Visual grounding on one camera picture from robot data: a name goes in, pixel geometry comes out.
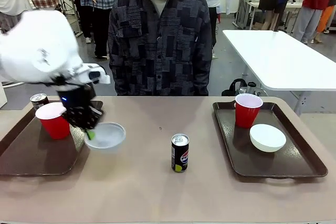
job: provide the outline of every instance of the can lid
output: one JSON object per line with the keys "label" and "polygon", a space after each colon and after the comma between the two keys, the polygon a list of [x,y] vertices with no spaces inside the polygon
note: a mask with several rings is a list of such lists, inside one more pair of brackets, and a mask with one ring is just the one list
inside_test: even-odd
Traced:
{"label": "can lid", "polygon": [[46,98],[47,95],[46,94],[34,94],[31,98],[30,98],[30,101],[31,102],[38,102],[38,101],[41,101],[43,100],[44,98]]}
{"label": "can lid", "polygon": [[177,146],[184,146],[189,143],[189,137],[185,134],[175,134],[172,137],[172,143]]}

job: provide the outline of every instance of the patchwork shirt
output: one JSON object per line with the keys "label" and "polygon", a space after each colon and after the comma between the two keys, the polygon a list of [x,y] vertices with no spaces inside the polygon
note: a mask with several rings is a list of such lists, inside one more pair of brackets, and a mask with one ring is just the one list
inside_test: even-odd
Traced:
{"label": "patchwork shirt", "polygon": [[118,0],[110,15],[118,95],[208,95],[212,37],[206,0]]}

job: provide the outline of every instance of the brown tray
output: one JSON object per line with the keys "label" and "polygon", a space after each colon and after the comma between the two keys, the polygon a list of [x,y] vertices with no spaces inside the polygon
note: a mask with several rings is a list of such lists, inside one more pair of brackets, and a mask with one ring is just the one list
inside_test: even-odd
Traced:
{"label": "brown tray", "polygon": [[324,177],[328,169],[275,103],[264,103],[254,124],[265,123],[286,135],[285,146],[274,153],[256,149],[250,129],[235,125],[235,101],[216,102],[215,114],[234,171],[244,177],[314,178]]}
{"label": "brown tray", "polygon": [[[102,102],[93,106],[101,108]],[[0,141],[0,175],[45,176],[69,172],[84,143],[81,129],[71,127],[71,134],[53,140],[35,117],[32,108]]]}

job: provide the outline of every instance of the black bag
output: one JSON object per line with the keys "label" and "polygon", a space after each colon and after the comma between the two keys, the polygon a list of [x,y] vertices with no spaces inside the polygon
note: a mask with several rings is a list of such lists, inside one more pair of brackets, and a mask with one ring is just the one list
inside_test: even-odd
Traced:
{"label": "black bag", "polygon": [[238,95],[238,90],[236,90],[236,84],[240,83],[239,87],[247,87],[247,83],[244,79],[236,79],[231,83],[231,86],[228,90],[222,92],[223,97],[235,97]]}

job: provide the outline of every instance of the pepsi can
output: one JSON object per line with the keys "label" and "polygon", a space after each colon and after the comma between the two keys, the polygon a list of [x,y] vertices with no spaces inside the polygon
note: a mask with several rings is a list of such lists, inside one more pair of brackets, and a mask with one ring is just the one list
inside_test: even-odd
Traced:
{"label": "pepsi can", "polygon": [[188,167],[189,137],[176,134],[172,137],[172,169],[177,173],[184,172]]}

